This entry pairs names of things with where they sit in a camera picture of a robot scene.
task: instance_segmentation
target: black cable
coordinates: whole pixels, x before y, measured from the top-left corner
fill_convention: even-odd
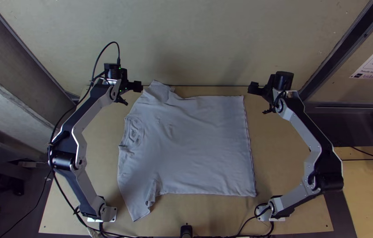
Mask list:
[[[245,225],[251,221],[252,219],[255,219],[255,218],[258,218],[260,217],[261,215],[263,215],[265,212],[267,212],[268,210],[270,210],[270,206],[266,207],[265,209],[263,209],[262,212],[260,212],[259,214],[255,214],[256,210],[257,210],[257,207],[259,206],[262,206],[262,205],[267,205],[266,203],[262,203],[262,204],[259,204],[256,206],[256,208],[254,209],[254,216],[248,218],[244,224],[242,224],[241,228],[239,229],[238,233],[236,235],[233,235],[233,236],[228,236],[228,237],[225,237],[225,238],[237,238],[237,237],[253,237],[253,238],[260,238],[260,237],[268,237],[270,236],[270,234],[273,232],[273,229],[275,228],[275,224],[273,222],[270,222],[270,231],[267,233],[267,234],[264,234],[264,235],[251,235],[251,234],[241,234],[241,231],[244,229]]]
[[[100,230],[100,235],[101,235],[102,237],[104,237],[104,238],[108,238],[108,237],[103,233],[104,229],[103,229],[103,223],[102,223],[102,222],[100,222],[100,224],[98,224],[98,229]]]
[[[366,151],[360,150],[360,149],[358,149],[358,148],[356,148],[354,146],[350,146],[350,147],[353,148],[353,149],[355,149],[355,150],[357,150],[357,151],[359,151],[359,152],[361,152],[361,153],[363,153],[363,154],[366,154],[366,155],[369,155],[369,156],[373,157],[373,154],[371,154],[371,153],[368,153]]]
[[[335,141],[337,142],[337,144],[341,144],[341,145],[343,145],[343,146],[345,146],[345,147],[351,147],[351,148],[353,148],[353,149],[355,149],[355,150],[357,150],[357,151],[359,151],[359,152],[361,152],[361,153],[363,153],[363,154],[366,154],[366,155],[368,155],[368,156],[373,157],[373,154],[371,154],[371,153],[369,153],[369,152],[366,152],[366,151],[363,151],[363,150],[360,150],[360,149],[358,149],[358,148],[356,148],[356,147],[354,147],[354,146],[351,146],[351,145],[349,145],[349,144],[347,144],[347,143],[344,143],[344,142],[342,142],[340,139],[338,139],[338,138],[335,137],[335,136],[332,136],[332,135],[329,135],[329,136],[328,136],[328,134],[326,134],[326,137],[329,138],[329,140],[331,140],[331,139],[335,140]],[[360,160],[373,160],[373,159],[358,159],[358,160],[355,160],[355,161],[360,161]]]
[[[117,45],[117,64],[120,64],[120,48],[119,48],[119,44],[116,42],[116,41],[112,41],[110,43],[108,43],[102,50],[101,52],[98,54],[98,57],[97,59],[95,60],[95,63],[94,63],[94,68],[93,68],[93,75],[91,76],[91,80],[94,79],[94,74],[95,74],[95,68],[97,67],[97,63],[98,63],[98,60],[100,59],[101,55],[103,54],[103,52],[106,50],[106,48],[111,45],[111,44],[116,44]]]
[[[42,197],[42,194],[44,193],[44,190],[45,190],[45,185],[47,184],[47,179],[48,177],[50,176],[51,174],[51,171],[47,174],[47,177],[45,178],[45,181],[44,181],[44,185],[42,187],[42,191],[41,191],[41,194],[40,194],[40,197],[38,198],[38,201],[37,201],[37,204],[35,205],[35,207],[33,209],[31,209],[27,214],[25,214],[21,219],[19,219],[19,221],[17,221],[13,226],[11,226],[6,232],[4,232],[0,238],[2,238],[5,234],[7,234],[11,229],[13,229],[20,221],[22,221],[25,217],[27,217],[33,210],[35,210],[35,208],[37,208],[38,204],[40,203],[40,200],[41,200],[41,197]]]

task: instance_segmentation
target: cardboard surface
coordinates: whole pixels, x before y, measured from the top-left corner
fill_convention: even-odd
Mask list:
[[[373,32],[310,101],[373,104],[373,79],[348,78],[373,54]]]
[[[276,114],[263,115],[269,104],[260,96],[247,94],[246,87],[175,87],[181,97],[199,95],[244,95],[247,112],[257,197],[166,194],[157,198],[151,213],[137,222],[131,216],[117,184],[118,147],[124,129],[123,118],[129,113],[139,93],[123,97],[129,106],[112,104],[103,108],[85,129],[88,143],[86,170],[97,194],[118,208],[115,223],[104,229],[126,235],[179,236],[185,223],[193,226],[194,235],[228,236],[238,232],[243,222],[253,216],[254,207],[281,195],[299,184],[303,161],[309,150],[298,133]],[[59,176],[63,190],[74,206],[78,202],[65,180]],[[97,228],[97,223],[89,223]],[[250,221],[244,234],[265,234],[269,223]],[[332,231],[325,199],[319,196],[296,208],[285,222],[275,223],[274,234]],[[55,184],[51,187],[40,226],[42,233],[87,234],[72,215]]]
[[[0,0],[0,14],[71,93],[109,42],[131,80],[171,85],[265,84],[295,73],[300,89],[369,0]],[[116,46],[102,55],[115,62]]]
[[[373,154],[373,147],[360,148]],[[372,159],[352,148],[335,148],[343,159]],[[373,237],[373,161],[344,161],[344,194],[359,238]]]

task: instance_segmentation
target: floor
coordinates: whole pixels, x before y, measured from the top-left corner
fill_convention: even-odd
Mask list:
[[[356,119],[356,116],[352,115],[324,115],[321,113],[311,114],[312,119],[318,124],[323,131],[329,131],[330,139],[334,145],[368,145],[373,144],[373,131],[367,130],[367,122],[371,124],[373,128],[373,115],[360,115]],[[348,128],[352,131],[343,132],[338,130],[329,130],[329,128],[337,127],[338,124],[350,125]],[[359,131],[360,136],[350,137],[352,133]],[[370,138],[369,140],[361,140],[357,143],[354,138]],[[25,194],[21,197],[14,195],[11,191],[0,192],[0,235],[2,235],[15,221],[19,220],[29,210],[31,210],[42,191],[45,177],[48,174],[46,169],[32,169],[31,179],[25,183]],[[38,238],[81,238],[89,236],[78,236],[78,235],[59,235],[59,234],[41,234],[38,233],[38,229],[42,219],[42,213],[45,208],[47,194],[49,193],[51,183],[46,182],[44,195],[38,204],[38,207],[29,214],[24,220],[22,220],[17,226],[15,226],[10,232],[8,232],[3,238],[12,237],[38,237]],[[329,214],[332,220],[334,231],[323,232],[323,233],[309,233],[309,234],[285,234],[285,235],[273,235],[276,238],[307,238],[307,237],[321,237],[321,238],[333,238],[333,237],[357,237],[354,225],[351,219],[350,212],[348,210],[347,202],[342,192],[338,193],[327,193],[325,194],[325,200],[329,210]]]

